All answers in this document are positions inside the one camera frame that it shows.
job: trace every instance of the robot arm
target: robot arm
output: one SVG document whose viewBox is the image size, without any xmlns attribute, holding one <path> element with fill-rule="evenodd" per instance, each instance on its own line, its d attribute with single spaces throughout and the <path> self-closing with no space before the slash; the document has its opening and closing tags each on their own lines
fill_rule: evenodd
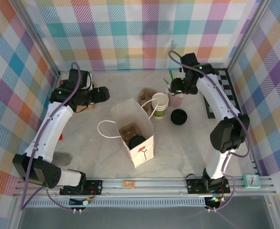
<svg viewBox="0 0 280 229">
<path fill-rule="evenodd" d="M 198 90 L 204 95 L 208 104 L 211 106 L 218 125 L 210 134 L 210 141 L 215 148 L 212 162 L 203 172 L 202 182 L 206 190 L 211 190 L 224 183 L 222 166 L 228 153 L 233 153 L 239 145 L 246 139 L 246 134 L 242 130 L 240 123 L 229 111 L 224 99 L 229 104 L 230 109 L 239 116 L 246 128 L 249 126 L 249 117 L 242 115 L 230 102 L 223 90 L 222 96 L 216 90 L 220 84 L 215 76 L 215 71 L 210 64 L 199 64 L 194 53 L 189 53 L 180 58 L 181 63 L 197 68 L 207 74 L 214 81 L 214 86 L 210 80 L 202 74 L 183 67 L 185 78 L 176 78 L 171 82 L 170 90 L 172 93 L 182 92 L 185 94 L 197 94 Z"/>
<path fill-rule="evenodd" d="M 52 92 L 50 97 L 51 103 L 48 106 L 47 114 L 35 138 L 23 155 L 16 154 L 13 159 L 13 164 L 23 180 L 25 180 L 31 154 L 33 150 L 36 149 L 31 164 L 29 177 L 30 183 L 46 186 L 48 188 L 54 188 L 55 186 L 73 186 L 78 189 L 80 193 L 86 188 L 86 185 L 84 184 L 86 181 L 85 173 L 62 169 L 51 163 L 60 134 L 72 114 L 76 112 L 77 106 L 88 106 L 90 104 L 101 103 L 108 100 L 110 97 L 109 91 L 106 87 L 93 88 L 90 90 L 92 85 L 90 82 L 90 86 L 86 88 L 88 85 L 88 75 L 89 72 L 81 71 L 80 85 L 74 96 L 52 117 L 50 117 L 53 111 L 65 101 L 75 89 L 78 79 L 77 70 L 71 69 L 69 79 Z M 37 136 L 47 120 L 49 120 L 49 122 L 42 132 L 39 144 L 35 148 Z"/>
</svg>

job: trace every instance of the red flower drawing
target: red flower drawing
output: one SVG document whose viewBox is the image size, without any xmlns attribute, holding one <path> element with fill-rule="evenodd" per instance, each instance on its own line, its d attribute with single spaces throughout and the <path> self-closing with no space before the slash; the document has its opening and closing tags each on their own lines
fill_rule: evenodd
<svg viewBox="0 0 280 229">
<path fill-rule="evenodd" d="M 144 147 L 142 147 L 142 148 L 140 148 L 138 152 L 142 151 L 143 149 L 145 149 L 145 146 L 144 146 Z"/>
</svg>

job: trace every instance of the cup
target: cup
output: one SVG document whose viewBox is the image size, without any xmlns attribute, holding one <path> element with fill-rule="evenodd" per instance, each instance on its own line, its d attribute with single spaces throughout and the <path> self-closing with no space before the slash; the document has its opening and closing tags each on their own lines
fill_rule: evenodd
<svg viewBox="0 0 280 229">
<path fill-rule="evenodd" d="M 168 107 L 168 102 L 169 102 L 168 96 L 164 93 L 156 93 L 153 95 L 152 99 L 155 99 L 152 100 L 151 102 L 153 109 L 156 108 L 154 112 L 154 116 L 158 118 L 163 117 L 165 110 Z"/>
<path fill-rule="evenodd" d="M 166 94 L 167 94 L 168 99 L 169 99 L 168 106 L 179 107 L 181 105 L 182 100 L 184 98 L 183 94 L 172 95 L 168 90 L 166 90 Z"/>
</svg>

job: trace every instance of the black and white checkerboard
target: black and white checkerboard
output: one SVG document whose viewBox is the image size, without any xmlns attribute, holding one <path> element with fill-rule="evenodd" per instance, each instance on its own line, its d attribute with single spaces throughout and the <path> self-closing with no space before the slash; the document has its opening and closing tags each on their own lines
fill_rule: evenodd
<svg viewBox="0 0 280 229">
<path fill-rule="evenodd" d="M 215 71 L 216 71 L 217 79 L 218 79 L 218 82 L 219 82 L 221 88 L 224 90 L 225 94 L 228 96 L 228 98 L 232 102 L 232 104 L 237 109 L 240 110 L 228 71 L 226 69 L 215 69 Z M 207 100 L 205 98 L 204 98 L 204 100 L 205 100 L 205 105 L 206 105 L 206 110 L 207 110 L 207 117 L 215 118 L 212 108 L 207 103 Z"/>
</svg>

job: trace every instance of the pink cup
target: pink cup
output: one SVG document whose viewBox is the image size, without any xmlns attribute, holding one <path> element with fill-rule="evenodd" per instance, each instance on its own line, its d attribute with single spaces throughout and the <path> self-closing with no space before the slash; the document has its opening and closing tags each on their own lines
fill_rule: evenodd
<svg viewBox="0 0 280 229">
<path fill-rule="evenodd" d="M 179 107 L 182 103 L 183 97 L 179 97 L 178 95 L 172 95 L 168 90 L 166 91 L 169 102 L 168 106 L 170 107 Z"/>
</svg>

